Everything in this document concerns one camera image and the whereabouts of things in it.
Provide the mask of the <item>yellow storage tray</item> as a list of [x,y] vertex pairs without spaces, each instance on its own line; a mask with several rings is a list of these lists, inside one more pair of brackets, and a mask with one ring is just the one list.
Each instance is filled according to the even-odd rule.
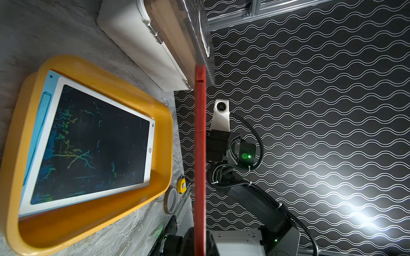
[[[155,120],[149,186],[19,219],[23,178],[42,85],[50,70]],[[169,108],[125,80],[75,55],[48,59],[28,76],[13,112],[1,161],[1,234],[25,256],[54,254],[120,220],[162,195],[173,169],[173,117]]]

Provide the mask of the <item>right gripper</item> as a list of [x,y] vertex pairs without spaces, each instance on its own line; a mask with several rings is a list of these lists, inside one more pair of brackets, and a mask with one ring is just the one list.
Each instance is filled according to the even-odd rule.
[[238,165],[241,135],[235,132],[211,130],[206,135],[207,162]]

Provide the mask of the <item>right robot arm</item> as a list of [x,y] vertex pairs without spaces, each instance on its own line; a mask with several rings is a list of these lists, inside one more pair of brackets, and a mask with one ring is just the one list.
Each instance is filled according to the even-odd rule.
[[312,254],[317,256],[318,244],[307,226],[266,191],[238,176],[239,171],[255,171],[262,165],[265,148],[259,134],[244,118],[236,114],[230,114],[230,117],[242,122],[258,144],[246,142],[237,133],[211,130],[206,137],[207,161],[213,163],[207,174],[208,183],[237,201],[263,223],[260,230],[266,255],[274,254],[282,237],[290,229],[301,228],[311,241]]

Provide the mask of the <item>blue white writing tablet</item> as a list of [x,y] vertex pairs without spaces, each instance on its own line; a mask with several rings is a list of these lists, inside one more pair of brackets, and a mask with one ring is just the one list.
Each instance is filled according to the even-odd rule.
[[49,71],[19,217],[147,187],[154,135],[154,119]]

